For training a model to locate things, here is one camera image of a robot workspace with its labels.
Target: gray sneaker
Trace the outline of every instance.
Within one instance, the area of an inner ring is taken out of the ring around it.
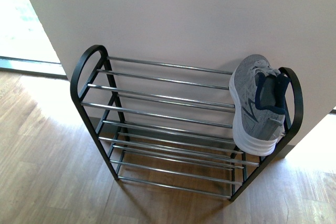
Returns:
[[[236,106],[233,138],[242,151],[257,156],[274,151],[283,131],[289,82],[262,55],[248,56],[234,71],[229,83]]]

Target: dark blue shoe lining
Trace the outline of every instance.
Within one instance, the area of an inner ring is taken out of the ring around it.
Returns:
[[[265,77],[263,73],[257,73],[256,81],[258,82],[255,98],[256,108],[258,110],[270,110],[276,114],[284,115],[286,113],[285,93],[288,84],[290,82],[290,79],[286,77],[283,73],[279,74],[277,77],[275,76]],[[261,105],[260,98],[262,96],[261,95],[262,91],[264,96],[263,104],[269,104],[269,105],[264,106]]]

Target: shoe sole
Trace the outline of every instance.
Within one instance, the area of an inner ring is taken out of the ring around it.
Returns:
[[[240,99],[235,88],[235,73],[236,70],[233,72],[229,82],[229,91],[235,104],[235,116],[232,126],[233,139],[238,148],[243,152],[257,156],[267,156],[274,151],[278,139],[271,141],[260,140],[245,132],[241,117],[242,106],[240,105]]]

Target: wood laminate flooring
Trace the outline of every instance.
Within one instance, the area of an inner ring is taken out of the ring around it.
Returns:
[[[0,72],[0,223],[336,223],[336,116],[234,202],[113,180],[69,82]]]

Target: rack shelf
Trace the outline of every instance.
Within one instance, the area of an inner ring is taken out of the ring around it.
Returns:
[[[83,70],[90,68],[87,62],[96,52],[100,59],[85,78]],[[70,93],[115,180],[233,201],[300,129],[300,83],[291,69],[280,71],[291,79],[295,113],[293,121],[286,114],[283,136],[266,157],[246,154],[234,143],[231,131],[235,106],[228,86],[222,85],[222,80],[228,82],[229,71],[111,57],[104,46],[95,45],[80,58]],[[84,85],[78,92],[83,78]],[[195,79],[215,79],[219,83]],[[198,92],[200,89],[211,92]],[[94,123],[89,114],[99,114],[99,123]]]

